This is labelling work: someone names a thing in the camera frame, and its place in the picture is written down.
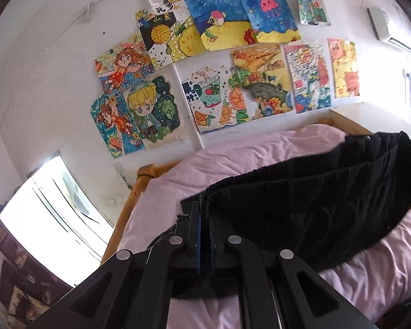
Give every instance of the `bright window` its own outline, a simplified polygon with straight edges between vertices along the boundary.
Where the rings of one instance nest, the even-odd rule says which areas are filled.
[[[71,286],[97,269],[113,232],[60,156],[18,189],[0,220],[33,257]]]

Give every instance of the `yellow drawing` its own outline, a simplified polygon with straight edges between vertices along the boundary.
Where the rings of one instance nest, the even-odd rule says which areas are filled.
[[[206,50],[184,0],[165,0],[135,17],[155,69]]]
[[[335,38],[329,38],[328,42],[335,80],[335,97],[358,96],[359,72],[355,43]]]
[[[219,119],[219,123],[221,125],[233,125],[234,123],[230,121],[230,119],[235,119],[235,117],[233,116],[233,110],[235,110],[235,108],[233,108],[232,106],[228,106],[228,105],[222,105],[222,114],[221,114],[221,118]]]

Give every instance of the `blue drawing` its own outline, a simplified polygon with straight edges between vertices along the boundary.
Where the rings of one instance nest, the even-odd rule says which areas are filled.
[[[240,0],[184,0],[200,34],[224,21],[248,21]]]
[[[297,25],[289,9],[286,0],[241,0],[242,5],[248,15],[256,36],[261,32],[267,34],[270,32],[286,33],[288,30],[296,33],[290,35],[290,40],[298,40]]]
[[[102,95],[93,103],[91,115],[113,158],[145,148],[121,93]]]

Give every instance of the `bed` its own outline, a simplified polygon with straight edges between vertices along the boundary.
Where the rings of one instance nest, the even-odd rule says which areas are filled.
[[[327,152],[345,135],[332,119],[323,118],[297,131],[269,133],[204,149],[180,163],[140,168],[102,262],[117,249],[134,253],[145,250],[174,223],[181,213],[180,201],[210,184],[293,157]],[[380,319],[411,296],[411,211],[375,246],[320,275],[369,319]],[[171,300],[168,328],[239,326],[236,297]]]

